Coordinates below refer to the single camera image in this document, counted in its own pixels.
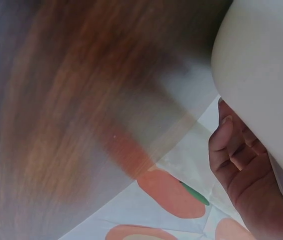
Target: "skin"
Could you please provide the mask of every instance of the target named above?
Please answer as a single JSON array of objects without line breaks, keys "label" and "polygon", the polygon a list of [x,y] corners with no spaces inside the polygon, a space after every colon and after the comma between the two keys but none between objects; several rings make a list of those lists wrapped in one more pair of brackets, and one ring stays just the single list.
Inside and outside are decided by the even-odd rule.
[{"label": "skin", "polygon": [[283,240],[283,196],[266,148],[221,99],[210,169],[257,240]]}]

